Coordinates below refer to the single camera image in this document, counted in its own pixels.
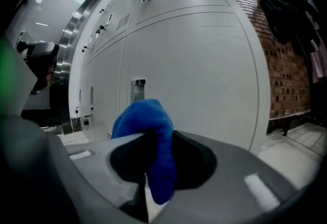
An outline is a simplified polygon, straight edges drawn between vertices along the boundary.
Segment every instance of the metal frame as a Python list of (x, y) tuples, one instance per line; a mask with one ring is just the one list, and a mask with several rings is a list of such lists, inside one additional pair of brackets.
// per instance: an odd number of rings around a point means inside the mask
[(92, 11), (100, 0), (85, 0), (69, 21), (59, 42), (57, 65), (50, 88), (50, 107), (60, 113), (64, 134), (72, 133), (69, 114), (68, 85), (77, 42)]

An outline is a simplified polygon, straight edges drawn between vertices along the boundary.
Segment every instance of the locker vent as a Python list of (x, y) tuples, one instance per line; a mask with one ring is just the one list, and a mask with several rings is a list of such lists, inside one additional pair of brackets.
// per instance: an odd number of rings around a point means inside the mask
[(128, 19), (129, 19), (129, 14), (126, 17), (123, 17), (121, 20), (119, 20), (116, 30), (118, 30), (123, 25), (126, 25), (128, 22)]

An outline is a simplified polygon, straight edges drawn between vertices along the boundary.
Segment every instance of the blue cloth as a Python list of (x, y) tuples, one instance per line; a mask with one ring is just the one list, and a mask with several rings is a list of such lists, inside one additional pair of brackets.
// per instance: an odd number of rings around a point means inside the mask
[(139, 132), (152, 132), (157, 137), (157, 156), (147, 177), (153, 200), (159, 205), (170, 200), (177, 179), (172, 155), (173, 130), (173, 122), (156, 99), (132, 103), (116, 119), (112, 130), (112, 138)]

